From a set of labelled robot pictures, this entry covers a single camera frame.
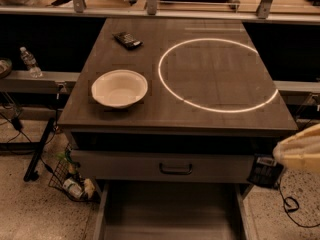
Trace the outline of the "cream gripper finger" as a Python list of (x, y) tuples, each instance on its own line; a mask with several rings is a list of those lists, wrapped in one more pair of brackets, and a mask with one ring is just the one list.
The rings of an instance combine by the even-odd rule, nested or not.
[(314, 155), (320, 153), (320, 124), (306, 128), (277, 143), (273, 149), (275, 159), (286, 155)]
[(320, 154), (285, 155), (282, 164), (289, 169), (320, 174)]

